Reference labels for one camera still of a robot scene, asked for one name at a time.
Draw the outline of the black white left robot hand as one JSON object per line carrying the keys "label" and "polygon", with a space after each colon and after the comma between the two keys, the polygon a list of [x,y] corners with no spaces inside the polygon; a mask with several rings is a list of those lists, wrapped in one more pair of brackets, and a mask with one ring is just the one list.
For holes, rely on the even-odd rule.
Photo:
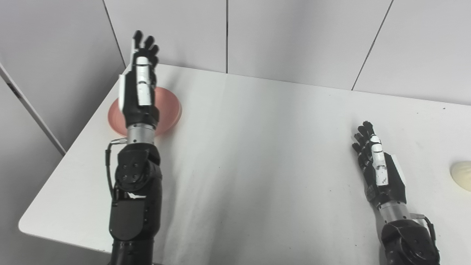
{"label": "black white left robot hand", "polygon": [[118,104],[126,127],[146,124],[156,128],[159,111],[155,106],[155,68],[159,62],[159,47],[153,36],[149,35],[146,40],[143,36],[141,30],[136,30],[133,35],[129,69],[118,80]]}

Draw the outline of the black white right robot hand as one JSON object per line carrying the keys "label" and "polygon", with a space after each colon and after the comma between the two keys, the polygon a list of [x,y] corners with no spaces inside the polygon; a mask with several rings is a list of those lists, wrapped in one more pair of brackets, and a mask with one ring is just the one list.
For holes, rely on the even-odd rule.
{"label": "black white right robot hand", "polygon": [[382,141],[375,134],[372,123],[365,121],[354,134],[353,150],[366,188],[369,203],[380,207],[387,202],[406,203],[406,189],[393,157],[384,151]]}

